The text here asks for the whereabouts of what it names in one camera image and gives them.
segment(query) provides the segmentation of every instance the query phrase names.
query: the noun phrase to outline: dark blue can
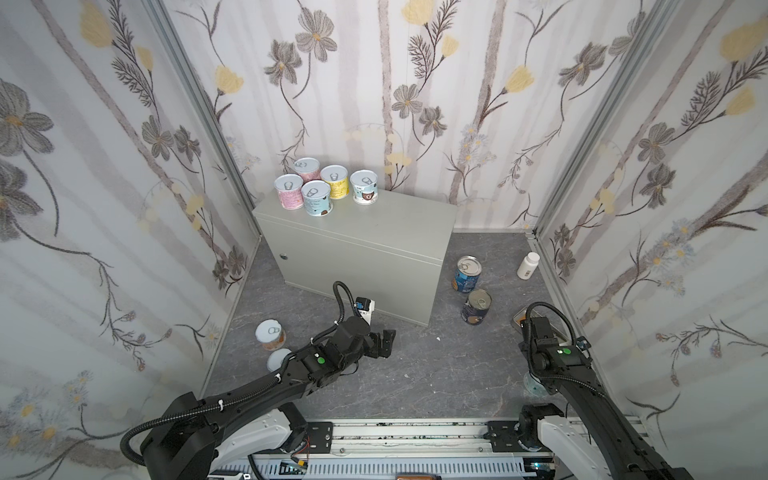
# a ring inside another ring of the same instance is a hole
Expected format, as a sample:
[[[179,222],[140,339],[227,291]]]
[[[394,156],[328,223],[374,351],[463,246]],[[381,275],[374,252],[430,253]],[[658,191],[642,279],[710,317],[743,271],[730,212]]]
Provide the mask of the dark blue can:
[[[461,293],[473,291],[480,278],[480,272],[482,272],[480,260],[469,255],[458,259],[456,273],[453,276],[453,289]]]

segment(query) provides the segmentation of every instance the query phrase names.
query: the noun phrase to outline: gray cabinet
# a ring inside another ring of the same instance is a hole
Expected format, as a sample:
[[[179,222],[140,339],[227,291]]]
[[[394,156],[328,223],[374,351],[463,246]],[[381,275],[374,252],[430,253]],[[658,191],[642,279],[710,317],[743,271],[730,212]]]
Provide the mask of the gray cabinet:
[[[324,217],[285,210],[277,193],[253,210],[288,285],[333,296],[336,280],[376,310],[429,324],[456,207],[380,190],[371,205],[348,195]]]

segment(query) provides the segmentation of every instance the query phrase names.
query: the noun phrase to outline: floral wallpaper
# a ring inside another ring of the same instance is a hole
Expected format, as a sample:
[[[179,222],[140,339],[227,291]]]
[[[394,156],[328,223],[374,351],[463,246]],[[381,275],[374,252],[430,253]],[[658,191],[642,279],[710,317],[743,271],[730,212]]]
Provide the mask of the floral wallpaper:
[[[119,438],[199,393],[257,238],[139,4],[7,3],[0,72],[3,475],[139,478]]]
[[[164,0],[255,201],[294,160],[532,228],[653,2]]]
[[[613,397],[694,478],[763,478],[768,9],[682,2],[545,253]]]

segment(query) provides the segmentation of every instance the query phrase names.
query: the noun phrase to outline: baseboard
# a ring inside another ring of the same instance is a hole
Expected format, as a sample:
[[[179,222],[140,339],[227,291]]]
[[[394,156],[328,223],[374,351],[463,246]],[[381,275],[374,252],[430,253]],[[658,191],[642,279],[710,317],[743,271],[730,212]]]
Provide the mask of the baseboard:
[[[230,324],[232,323],[232,319],[235,316],[235,309],[237,308],[237,304],[240,302],[240,295],[243,294],[243,288],[245,287],[245,282],[248,280],[248,274],[250,273],[250,268],[253,266],[253,262],[256,261],[256,252],[259,250],[259,245],[261,245],[263,238],[264,237],[262,237],[261,235],[258,235],[256,237],[256,246],[253,248],[253,252],[248,257],[248,263],[246,265],[245,271],[243,272],[243,285],[240,286],[240,288],[238,289],[237,295],[235,296],[235,301],[232,302],[232,308],[230,308],[230,313],[227,316],[227,321],[224,324],[223,333],[221,335],[221,341],[219,341],[219,345],[216,347],[216,352],[214,352],[214,357],[210,361],[210,365],[208,366],[208,372],[205,374],[205,381],[203,382],[203,387],[200,389],[198,398],[203,398],[205,390],[208,388],[208,382],[210,381],[210,374],[213,373],[214,365],[216,365],[216,361],[219,359],[219,353],[221,352],[221,347],[224,345],[224,340],[227,338],[227,332],[229,332]]]
[[[541,257],[541,260],[538,263],[538,268],[541,270],[541,276],[544,277],[544,283],[552,298],[552,303],[571,320],[577,336],[586,336],[584,334],[583,326],[578,321],[576,309],[571,303],[571,299],[568,298],[568,294],[565,292],[562,282],[558,279],[554,265],[544,253],[544,247],[541,246],[533,233],[529,233],[525,237],[528,239],[528,245],[531,246],[531,250],[538,253]],[[606,381],[606,376],[600,365],[600,361],[594,357],[592,357],[592,368],[597,374],[600,383],[602,383],[603,387],[608,391],[608,395],[612,398],[616,398],[614,392],[611,390],[611,385]]]
[[[294,287],[296,287],[296,288],[300,288],[301,290],[306,290],[307,292],[317,293],[318,295],[327,296],[328,298],[335,298],[335,297],[334,297],[333,295],[331,295],[330,293],[320,292],[319,290],[315,290],[315,289],[307,288],[307,287],[305,287],[305,286],[303,286],[303,285],[298,285],[298,284],[296,284],[296,283],[292,283],[292,282],[289,282],[289,281],[287,281],[287,280],[286,280],[286,285],[289,285],[289,286],[294,286]],[[396,313],[387,312],[386,310],[381,310],[381,309],[378,309],[378,308],[377,308],[377,309],[376,309],[376,310],[374,310],[374,311],[375,311],[375,312],[380,312],[380,313],[383,313],[384,315],[387,315],[387,316],[391,316],[391,317],[393,317],[393,318],[396,318],[396,319],[398,319],[398,320],[402,320],[402,321],[404,321],[404,322],[412,323],[412,324],[414,324],[414,325],[418,325],[418,326],[429,326],[429,325],[428,325],[428,323],[421,323],[421,322],[417,322],[417,321],[415,321],[414,319],[406,318],[406,317],[404,317],[404,316],[401,316],[401,315],[398,315],[398,314],[396,314]]]
[[[453,233],[530,233],[525,228],[455,228]]]

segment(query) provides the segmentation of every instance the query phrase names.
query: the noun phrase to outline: metal corner post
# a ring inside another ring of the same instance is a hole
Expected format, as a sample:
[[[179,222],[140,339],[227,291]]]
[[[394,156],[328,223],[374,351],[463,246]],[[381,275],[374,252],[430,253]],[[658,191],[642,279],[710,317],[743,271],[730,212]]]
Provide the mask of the metal corner post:
[[[590,120],[584,136],[581,137],[576,145],[574,153],[568,160],[563,173],[552,189],[547,203],[541,210],[536,228],[534,229],[534,233],[537,236],[547,230],[550,223],[554,220],[555,214],[571,191],[581,171],[581,167],[586,163],[589,153],[598,142],[613,114],[629,91],[632,81],[642,68],[643,63],[650,56],[656,41],[663,33],[664,27],[672,18],[672,14],[679,3],[680,0],[657,0],[650,9],[647,20],[643,23],[641,30],[637,33],[636,40],[627,52],[627,58],[621,62],[619,72],[611,82],[611,86],[608,87],[608,91]]]
[[[160,36],[165,51],[173,62],[174,70],[184,86],[184,90],[190,99],[190,103],[197,112],[200,121],[203,122],[208,137],[214,143],[214,148],[222,160],[221,163],[223,164],[224,170],[227,172],[227,177],[230,179],[230,183],[232,184],[235,193],[240,199],[243,208],[247,210],[246,214],[249,226],[256,235],[261,235],[261,230],[256,223],[256,219],[254,219],[251,214],[251,211],[256,205],[253,203],[253,199],[243,182],[243,178],[237,170],[237,163],[232,157],[232,153],[229,148],[227,148],[227,141],[219,127],[219,122],[216,120],[214,113],[210,109],[205,90],[192,69],[192,64],[187,57],[187,53],[184,51],[184,47],[182,46],[179,35],[168,15],[168,10],[163,4],[163,0],[141,0],[141,3],[149,14],[152,26]]]

